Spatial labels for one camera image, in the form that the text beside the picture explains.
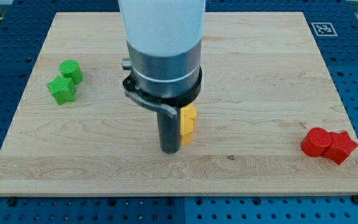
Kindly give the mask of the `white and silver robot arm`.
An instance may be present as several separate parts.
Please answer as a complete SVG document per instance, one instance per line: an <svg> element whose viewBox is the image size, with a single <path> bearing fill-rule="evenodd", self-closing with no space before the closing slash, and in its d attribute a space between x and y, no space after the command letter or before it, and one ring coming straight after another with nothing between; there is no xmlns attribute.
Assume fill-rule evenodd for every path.
<svg viewBox="0 0 358 224"><path fill-rule="evenodd" d="M175 98L200 70L205 0L119 0L131 76L144 92Z"/></svg>

